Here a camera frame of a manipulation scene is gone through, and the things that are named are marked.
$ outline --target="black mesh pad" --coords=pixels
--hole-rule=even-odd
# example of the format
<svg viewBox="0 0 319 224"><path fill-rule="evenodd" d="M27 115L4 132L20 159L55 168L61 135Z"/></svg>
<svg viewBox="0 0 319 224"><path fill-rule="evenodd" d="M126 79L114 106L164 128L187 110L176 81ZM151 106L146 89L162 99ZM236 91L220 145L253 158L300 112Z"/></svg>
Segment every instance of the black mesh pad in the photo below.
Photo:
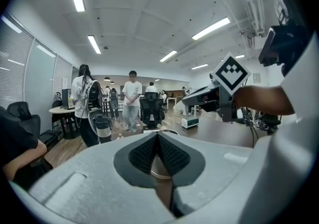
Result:
<svg viewBox="0 0 319 224"><path fill-rule="evenodd" d="M123 147L114 156L114 167L131 185L155 188L149 174L156 154L171 176L174 187L192 184L205 167L205 159L200 152L163 132L152 132Z"/></svg>

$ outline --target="window blind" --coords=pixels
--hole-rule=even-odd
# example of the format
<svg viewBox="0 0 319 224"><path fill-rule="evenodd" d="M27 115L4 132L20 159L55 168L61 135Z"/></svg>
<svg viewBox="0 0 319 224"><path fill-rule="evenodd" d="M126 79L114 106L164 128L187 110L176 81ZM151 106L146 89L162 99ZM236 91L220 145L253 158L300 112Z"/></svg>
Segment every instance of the window blind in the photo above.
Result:
<svg viewBox="0 0 319 224"><path fill-rule="evenodd" d="M72 65L58 56L54 68L53 101L58 100L56 93L62 92L62 78L67 79L67 88L71 88L71 74Z"/></svg>
<svg viewBox="0 0 319 224"><path fill-rule="evenodd" d="M8 14L0 19L0 106L23 101L24 72L32 37Z"/></svg>

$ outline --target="person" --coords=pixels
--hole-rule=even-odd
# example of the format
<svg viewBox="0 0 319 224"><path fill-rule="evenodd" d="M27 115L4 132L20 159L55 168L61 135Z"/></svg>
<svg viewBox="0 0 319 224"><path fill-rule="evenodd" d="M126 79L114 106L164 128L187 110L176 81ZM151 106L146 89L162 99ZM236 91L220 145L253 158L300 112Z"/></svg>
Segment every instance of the person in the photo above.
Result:
<svg viewBox="0 0 319 224"><path fill-rule="evenodd" d="M108 96L107 99L106 99L106 101L109 103L111 118L112 118L112 119L115 119L115 117L116 117L116 118L119 117L119 112L118 112L118 109L113 110L113 108L112 108L112 106L111 106L111 101L110 101L110 99L111 99L111 92L112 92L112 90L114 90L115 93L116 93L116 90L115 90L114 88L111 89L110 86L106 86L106 88L105 88L105 93L106 93L106 95ZM106 116L108 116L108 108L107 108L107 105L106 105Z"/></svg>
<svg viewBox="0 0 319 224"><path fill-rule="evenodd" d="M137 73L129 73L130 80L124 84L122 90L125 98L123 102L123 118L126 122L126 131L136 132L137 118L139 113L140 101L139 96L142 94L142 85L136 79Z"/></svg>
<svg viewBox="0 0 319 224"><path fill-rule="evenodd" d="M87 147L97 145L98 137L92 130L87 113L87 92L90 83L94 81L88 65L82 64L79 76L74 78L71 87L71 99L74 102L76 125L80 129L81 137Z"/></svg>
<svg viewBox="0 0 319 224"><path fill-rule="evenodd" d="M162 90L162 91L161 91L161 96L160 96L160 98L163 99L163 102L164 102L164 103L166 102L167 94L166 94L166 91L165 91L165 90Z"/></svg>
<svg viewBox="0 0 319 224"><path fill-rule="evenodd" d="M182 90L183 90L183 92L182 92L183 97L185 97L185 96L186 96L186 88L185 88L185 87L183 87L183 88L182 88Z"/></svg>
<svg viewBox="0 0 319 224"><path fill-rule="evenodd" d="M273 115L294 114L294 108L281 86L258 87L244 86L234 94L234 103L241 107L251 108Z"/></svg>
<svg viewBox="0 0 319 224"><path fill-rule="evenodd" d="M150 82L150 85L147 86L145 93L146 92L156 92L156 87L154 86L154 82Z"/></svg>
<svg viewBox="0 0 319 224"><path fill-rule="evenodd" d="M27 165L45 154L46 146L3 107L0 107L0 129L1 168L8 180L28 189L34 183L35 175Z"/></svg>

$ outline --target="black pants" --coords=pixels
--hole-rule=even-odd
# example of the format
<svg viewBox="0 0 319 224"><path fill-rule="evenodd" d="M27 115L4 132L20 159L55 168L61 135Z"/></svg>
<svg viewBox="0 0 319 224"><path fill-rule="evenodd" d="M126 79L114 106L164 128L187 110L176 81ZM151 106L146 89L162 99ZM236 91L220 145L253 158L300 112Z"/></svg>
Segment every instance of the black pants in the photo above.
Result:
<svg viewBox="0 0 319 224"><path fill-rule="evenodd" d="M87 147L99 144L98 136L92 130L88 118L76 117L76 123L80 125L80 134Z"/></svg>
<svg viewBox="0 0 319 224"><path fill-rule="evenodd" d="M113 111L113 108L111 106L111 102L109 102L109 107L110 107L111 117L114 118L114 111ZM106 106L106 115L108 116L108 107L107 106ZM119 109L115 109L115 117L116 118L119 117Z"/></svg>

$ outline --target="woman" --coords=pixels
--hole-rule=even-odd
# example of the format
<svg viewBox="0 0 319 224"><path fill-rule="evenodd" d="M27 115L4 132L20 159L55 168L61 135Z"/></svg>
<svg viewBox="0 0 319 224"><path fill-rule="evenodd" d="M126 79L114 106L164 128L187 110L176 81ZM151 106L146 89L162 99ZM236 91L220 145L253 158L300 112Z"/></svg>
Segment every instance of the woman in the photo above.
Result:
<svg viewBox="0 0 319 224"><path fill-rule="evenodd" d="M74 78L71 89L71 99L75 107L76 125L80 128L80 134L87 147L98 144L98 136L94 133L88 120L87 93L90 83L94 79L91 76L88 65L81 65L79 76Z"/></svg>
<svg viewBox="0 0 319 224"><path fill-rule="evenodd" d="M0 161L10 181L28 190L42 175L38 168L29 163L46 153L46 146L29 130L19 118L0 107Z"/></svg>
<svg viewBox="0 0 319 224"><path fill-rule="evenodd" d="M163 99L163 102L166 103L166 98L167 98L167 94L166 94L166 91L165 90L162 90L161 91L161 96L160 98Z"/></svg>

